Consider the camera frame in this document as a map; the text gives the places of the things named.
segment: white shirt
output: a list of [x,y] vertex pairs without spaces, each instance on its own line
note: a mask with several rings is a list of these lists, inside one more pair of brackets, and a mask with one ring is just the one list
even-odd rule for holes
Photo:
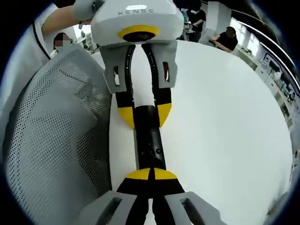
[[[56,9],[57,7],[54,4],[50,5],[35,20],[37,37],[44,49],[48,52],[48,55],[53,51],[54,37],[62,31],[43,36],[42,26],[48,16]],[[38,46],[31,25],[25,31],[11,54],[0,86],[0,161],[2,159],[2,143],[9,120],[9,114],[24,87],[47,61],[48,58]]]

